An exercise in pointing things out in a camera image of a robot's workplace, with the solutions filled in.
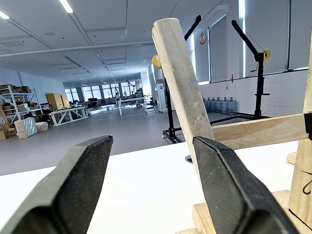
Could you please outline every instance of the yellow clamp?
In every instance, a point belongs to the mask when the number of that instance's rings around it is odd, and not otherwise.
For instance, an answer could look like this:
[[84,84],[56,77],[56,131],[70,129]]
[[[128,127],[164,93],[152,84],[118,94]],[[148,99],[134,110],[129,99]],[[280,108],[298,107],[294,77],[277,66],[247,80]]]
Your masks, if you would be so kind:
[[162,69],[162,67],[161,67],[161,62],[160,62],[160,60],[159,60],[158,55],[155,55],[155,56],[153,57],[152,63],[153,63],[156,67],[158,67],[159,69]]

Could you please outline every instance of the white tabletop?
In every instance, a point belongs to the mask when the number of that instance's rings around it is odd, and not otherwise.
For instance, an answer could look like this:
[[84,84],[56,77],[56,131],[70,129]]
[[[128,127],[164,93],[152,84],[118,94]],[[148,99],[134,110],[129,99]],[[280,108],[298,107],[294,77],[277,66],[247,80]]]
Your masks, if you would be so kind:
[[[271,192],[290,190],[286,163],[297,141],[236,150]],[[173,234],[193,228],[192,205],[205,202],[186,143],[111,156],[89,234]],[[53,168],[0,176],[0,229]]]

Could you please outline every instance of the ceiling beam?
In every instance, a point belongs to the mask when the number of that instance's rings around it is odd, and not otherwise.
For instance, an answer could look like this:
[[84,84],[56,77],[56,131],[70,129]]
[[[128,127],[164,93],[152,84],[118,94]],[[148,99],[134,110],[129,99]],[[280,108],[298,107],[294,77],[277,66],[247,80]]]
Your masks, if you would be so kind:
[[22,55],[64,53],[64,52],[72,52],[72,51],[97,50],[97,49],[114,48],[114,47],[132,47],[132,46],[147,46],[147,45],[154,45],[154,43],[152,41],[142,41],[142,42],[128,42],[128,43],[117,43],[117,44],[107,44],[107,45],[81,46],[81,47],[72,47],[72,48],[51,49],[51,50],[39,50],[39,51],[30,51],[30,52],[23,52],[23,53],[12,53],[12,54],[0,55],[0,58],[22,56]]

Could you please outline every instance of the ceiling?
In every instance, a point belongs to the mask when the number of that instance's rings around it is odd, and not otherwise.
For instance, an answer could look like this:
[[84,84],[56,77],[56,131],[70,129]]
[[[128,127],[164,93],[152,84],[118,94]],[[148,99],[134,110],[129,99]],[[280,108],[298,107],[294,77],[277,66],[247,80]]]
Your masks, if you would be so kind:
[[59,0],[0,2],[0,68],[66,87],[138,79],[156,54],[153,23],[175,17],[187,31],[222,0]]

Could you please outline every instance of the red hook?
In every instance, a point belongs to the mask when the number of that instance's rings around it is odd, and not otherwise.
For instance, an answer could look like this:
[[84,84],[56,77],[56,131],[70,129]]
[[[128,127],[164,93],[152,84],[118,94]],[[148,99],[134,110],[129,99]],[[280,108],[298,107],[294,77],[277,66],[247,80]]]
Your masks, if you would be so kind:
[[206,38],[205,38],[205,35],[204,33],[201,33],[200,34],[200,40],[199,40],[199,44],[203,45],[206,43]]

